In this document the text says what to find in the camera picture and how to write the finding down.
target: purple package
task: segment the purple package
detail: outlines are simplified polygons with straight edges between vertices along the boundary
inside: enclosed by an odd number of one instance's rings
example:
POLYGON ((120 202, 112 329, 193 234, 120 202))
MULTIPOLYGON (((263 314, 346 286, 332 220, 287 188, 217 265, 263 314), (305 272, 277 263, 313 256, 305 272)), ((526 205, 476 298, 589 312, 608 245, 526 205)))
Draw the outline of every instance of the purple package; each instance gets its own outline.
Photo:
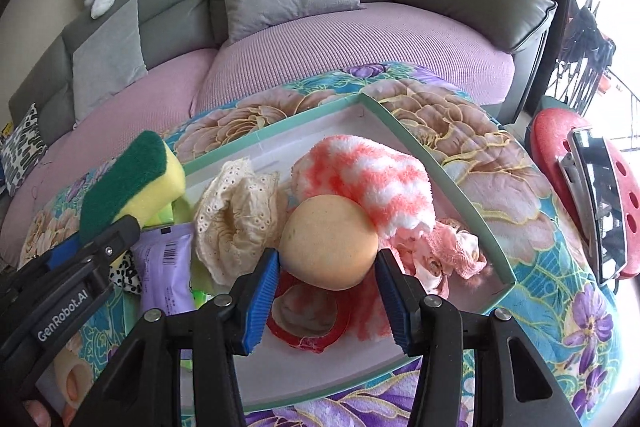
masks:
POLYGON ((131 248, 142 284, 140 315, 151 308, 166 315, 196 309, 189 290, 193 232, 193 223, 148 230, 131 248))

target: fluffy pink cloth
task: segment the fluffy pink cloth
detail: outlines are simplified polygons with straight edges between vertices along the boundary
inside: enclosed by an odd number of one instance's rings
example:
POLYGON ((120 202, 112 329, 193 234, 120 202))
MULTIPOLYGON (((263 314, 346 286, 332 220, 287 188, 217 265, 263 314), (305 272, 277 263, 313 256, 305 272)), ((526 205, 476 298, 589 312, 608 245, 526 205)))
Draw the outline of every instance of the fluffy pink cloth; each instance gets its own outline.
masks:
POLYGON ((429 177, 413 156, 359 136, 330 136, 293 165, 291 181, 299 201, 336 194, 359 204, 380 247, 428 293, 447 298, 454 271, 469 279, 486 266, 475 235, 455 220, 436 221, 429 177))
POLYGON ((398 230, 430 232, 436 221, 431 184, 413 156, 359 136, 320 140, 291 170, 298 201, 336 194, 359 204, 388 239, 398 230))

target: screw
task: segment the screw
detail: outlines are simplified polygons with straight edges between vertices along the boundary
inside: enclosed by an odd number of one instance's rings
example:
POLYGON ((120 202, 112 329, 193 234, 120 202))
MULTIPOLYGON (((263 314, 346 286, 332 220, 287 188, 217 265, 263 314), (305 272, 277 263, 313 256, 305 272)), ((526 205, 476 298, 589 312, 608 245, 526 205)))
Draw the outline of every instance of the screw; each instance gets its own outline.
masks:
POLYGON ((496 308, 494 315, 496 319, 501 321, 508 321, 513 316, 507 308, 496 308))
POLYGON ((158 308, 151 308, 145 312, 144 317, 147 322, 158 322, 162 317, 162 312, 158 308))
POLYGON ((215 304, 219 308, 226 308, 227 306, 231 306, 231 303, 234 301, 234 298, 228 293, 221 293, 220 295, 216 295, 213 297, 213 304, 215 304))
POLYGON ((439 308, 440 306, 442 306, 442 299, 437 295, 427 295, 424 298, 424 303, 429 308, 439 308))

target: purple flower print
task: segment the purple flower print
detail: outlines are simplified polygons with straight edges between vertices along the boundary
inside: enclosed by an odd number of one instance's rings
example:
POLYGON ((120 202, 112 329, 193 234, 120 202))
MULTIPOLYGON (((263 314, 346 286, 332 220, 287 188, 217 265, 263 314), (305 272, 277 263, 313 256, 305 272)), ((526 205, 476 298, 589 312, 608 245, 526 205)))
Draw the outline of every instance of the purple flower print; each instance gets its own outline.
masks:
POLYGON ((425 68, 424 66, 414 65, 414 72, 411 73, 411 77, 415 78, 415 80, 420 80, 424 84, 429 84, 430 86, 444 87, 445 89, 450 89, 453 91, 459 90, 456 86, 447 82, 442 77, 433 73, 429 68, 425 68))
POLYGON ((470 427, 467 420, 469 418, 469 409, 466 408, 466 405, 460 404, 460 418, 458 419, 458 427, 470 427))
POLYGON ((114 163, 116 163, 117 158, 112 158, 111 160, 106 161, 102 165, 100 165, 94 172, 93 183, 96 184, 100 179, 107 174, 107 171, 111 169, 114 163))
POLYGON ((290 422, 289 420, 278 418, 275 427, 305 427, 305 425, 302 423, 302 420, 290 422))
POLYGON ((363 64, 362 66, 352 66, 351 68, 344 68, 345 73, 352 74, 357 78, 370 78, 372 76, 378 76, 380 73, 386 71, 384 64, 363 64))
POLYGON ((69 190, 66 192, 65 200, 67 203, 70 203, 78 195, 78 192, 80 192, 80 189, 84 187, 84 184, 88 176, 89 176, 88 173, 85 174, 84 176, 82 176, 82 178, 80 178, 79 180, 76 180, 76 182, 73 185, 71 185, 69 190))
POLYGON ((578 418, 582 418, 585 411, 590 411, 598 402, 598 388, 607 378, 607 371, 599 365, 587 376, 584 388, 574 395, 571 405, 578 418))
POLYGON ((607 342, 611 338, 613 318, 606 314, 604 297, 595 290, 593 283, 587 283, 584 291, 578 292, 572 303, 571 311, 576 325, 580 328, 564 339, 565 346, 586 344, 580 357, 579 371, 582 375, 596 355, 598 341, 607 342))

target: patterned throw pillow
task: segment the patterned throw pillow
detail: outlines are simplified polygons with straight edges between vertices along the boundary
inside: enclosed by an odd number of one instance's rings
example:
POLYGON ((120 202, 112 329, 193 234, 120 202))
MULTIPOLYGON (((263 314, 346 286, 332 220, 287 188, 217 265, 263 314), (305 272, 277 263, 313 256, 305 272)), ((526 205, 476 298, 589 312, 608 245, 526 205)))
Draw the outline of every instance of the patterned throw pillow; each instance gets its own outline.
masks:
POLYGON ((32 103, 2 148, 2 168, 10 196, 20 188, 46 151, 47 146, 38 129, 36 105, 32 103))

